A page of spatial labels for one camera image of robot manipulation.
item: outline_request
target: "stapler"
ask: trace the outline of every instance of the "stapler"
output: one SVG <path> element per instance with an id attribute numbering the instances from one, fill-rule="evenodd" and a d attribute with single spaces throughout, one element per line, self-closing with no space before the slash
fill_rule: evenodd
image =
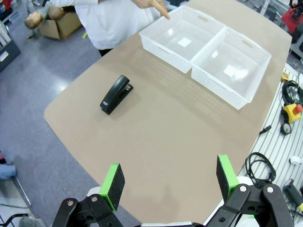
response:
<path id="1" fill-rule="evenodd" d="M 105 113 L 111 114 L 132 89 L 133 86 L 129 84 L 129 79 L 121 75 L 102 100 L 101 109 Z"/>

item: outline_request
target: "black storage box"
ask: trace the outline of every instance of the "black storage box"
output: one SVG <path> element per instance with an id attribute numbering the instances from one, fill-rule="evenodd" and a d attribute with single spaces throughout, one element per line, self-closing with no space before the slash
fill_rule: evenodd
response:
<path id="1" fill-rule="evenodd" d="M 19 54 L 19 48 L 11 39 L 11 41 L 0 49 L 0 71 L 10 64 Z"/>

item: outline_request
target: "black pants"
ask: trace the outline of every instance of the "black pants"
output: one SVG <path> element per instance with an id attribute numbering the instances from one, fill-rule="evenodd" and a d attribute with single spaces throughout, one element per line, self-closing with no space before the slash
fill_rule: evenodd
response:
<path id="1" fill-rule="evenodd" d="M 99 50 L 101 57 L 103 57 L 105 54 L 107 54 L 108 52 L 110 52 L 112 49 L 105 49 L 105 50 Z"/>

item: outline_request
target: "plastic basket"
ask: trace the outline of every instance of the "plastic basket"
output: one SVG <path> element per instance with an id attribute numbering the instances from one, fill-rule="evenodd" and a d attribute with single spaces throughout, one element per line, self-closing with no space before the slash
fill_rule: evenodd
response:
<path id="1" fill-rule="evenodd" d="M 183 73 L 188 72 L 195 55 L 223 28 L 224 24 L 187 6 L 160 18 L 139 34 L 143 48 Z"/>
<path id="2" fill-rule="evenodd" d="M 191 77 L 239 110 L 252 101 L 270 58 L 254 41 L 226 27 L 193 59 Z"/>

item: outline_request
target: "brown tabletop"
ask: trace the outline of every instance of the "brown tabletop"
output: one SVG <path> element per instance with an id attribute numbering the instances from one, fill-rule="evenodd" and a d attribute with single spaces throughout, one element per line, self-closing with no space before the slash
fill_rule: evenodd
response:
<path id="1" fill-rule="evenodd" d="M 142 48 L 138 34 L 81 74 L 46 109 L 45 119 L 100 184 L 121 163 L 121 205 L 142 222 L 203 222 L 221 198 L 216 156 L 240 170 L 272 103 L 291 37 L 235 0 L 188 6 L 245 34 L 272 54 L 251 104 L 231 105 Z M 99 104 L 121 75 L 134 90 L 106 115 Z"/>

